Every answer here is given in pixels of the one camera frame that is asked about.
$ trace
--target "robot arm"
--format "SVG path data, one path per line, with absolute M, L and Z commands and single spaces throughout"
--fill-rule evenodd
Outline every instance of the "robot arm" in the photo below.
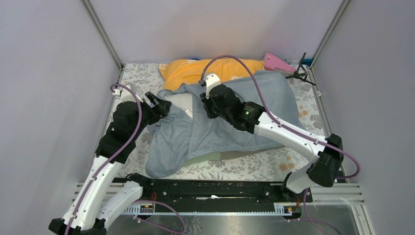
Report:
M 265 112 L 264 107 L 253 102 L 241 102 L 232 89 L 220 84 L 215 74 L 205 77 L 206 93 L 201 94 L 201 100 L 209 118 L 221 117 L 233 127 L 241 131 L 268 137 L 303 155 L 309 164 L 296 172 L 291 172 L 285 178 L 282 187 L 294 193 L 314 185 L 333 186 L 336 173 L 343 161 L 343 155 L 328 149 L 317 142 L 304 139 L 286 128 L 313 137 L 314 139 L 342 148 L 342 140 L 336 135 L 329 138 L 315 135 L 298 128 L 280 118 L 275 123 Z
M 127 85 L 127 88 L 135 90 L 132 88 L 133 86 L 133 84 Z M 132 101 L 135 101 L 135 99 L 127 92 L 121 93 L 120 90 L 116 92 L 120 95 L 122 102 L 117 106 L 113 114 L 113 121 L 110 123 L 106 134 L 99 141 L 96 150 L 97 157 L 93 160 L 86 180 L 88 183 L 83 185 L 77 198 L 64 216 L 53 219 L 49 225 L 49 230 L 56 234 L 65 234 L 65 230 L 68 224 L 70 224 L 68 234 L 103 235 L 124 209 L 138 200 L 142 195 L 142 186 L 131 181 L 126 183 L 123 189 L 114 195 L 106 204 L 101 205 L 110 183 L 136 147 L 135 140 L 147 125 L 156 123 L 161 118 L 167 116 L 171 102 L 160 100 L 148 92 L 145 95 L 154 105 L 150 107 L 146 102 L 138 98 L 141 101 L 142 118 L 136 136 L 113 161 L 105 165 L 99 174 L 95 175 L 97 170 L 126 143 L 137 126 L 138 107 Z M 81 204 L 77 208 L 76 205 L 79 201 L 81 201 Z

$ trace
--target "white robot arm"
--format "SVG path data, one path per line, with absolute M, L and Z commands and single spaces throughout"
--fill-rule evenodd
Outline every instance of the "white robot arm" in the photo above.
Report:
M 232 89 L 220 83 L 220 78 L 216 74 L 206 75 L 203 85 L 206 85 L 206 93 L 201 94 L 201 100 L 209 118 L 221 117 L 238 130 L 275 140 L 300 153 L 309 161 L 303 168 L 289 173 L 283 187 L 291 192 L 300 193 L 315 185 L 333 185 L 344 157 L 341 153 L 318 143 L 329 142 L 330 145 L 342 148 L 340 137 L 334 134 L 329 138 L 315 135 L 272 114 L 279 122 L 277 124 L 261 105 L 241 102 Z M 298 133 L 310 136 L 316 141 L 302 138 Z

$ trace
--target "black metal base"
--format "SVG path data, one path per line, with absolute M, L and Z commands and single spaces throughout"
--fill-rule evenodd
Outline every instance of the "black metal base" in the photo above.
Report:
M 151 200 L 151 194 L 155 193 L 157 201 L 168 204 L 179 213 L 274 212 L 274 203 L 296 203 L 298 197 L 302 199 L 304 196 L 304 192 L 287 196 L 281 189 L 282 182 L 164 180 L 150 179 L 138 173 L 127 179 L 143 186 L 142 199 Z M 221 199 L 210 199 L 213 195 Z M 307 195 L 306 202 L 312 201 L 311 194 Z M 170 210 L 156 207 L 155 212 Z

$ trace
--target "table surface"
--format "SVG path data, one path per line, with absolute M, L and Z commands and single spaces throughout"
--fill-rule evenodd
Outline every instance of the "table surface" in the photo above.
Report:
M 354 216 L 349 206 L 307 206 L 313 219 L 330 223 L 340 230 L 342 235 L 359 234 Z M 169 235 L 155 226 L 138 223 L 132 216 L 122 215 L 108 230 L 108 235 Z M 256 235 L 291 234 L 320 235 L 311 222 L 287 222 L 281 216 L 184 216 L 187 224 L 186 235 Z M 161 224 L 173 230 L 181 231 L 182 224 L 175 216 L 151 216 L 148 221 Z M 330 234 L 337 234 L 331 228 L 322 225 Z

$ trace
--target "blue object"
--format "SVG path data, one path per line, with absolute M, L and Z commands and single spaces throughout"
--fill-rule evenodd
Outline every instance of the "blue object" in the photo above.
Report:
M 302 61 L 302 64 L 303 65 L 308 65 L 308 66 L 311 66 L 311 63 L 313 62 L 313 59 L 304 59 L 303 61 Z

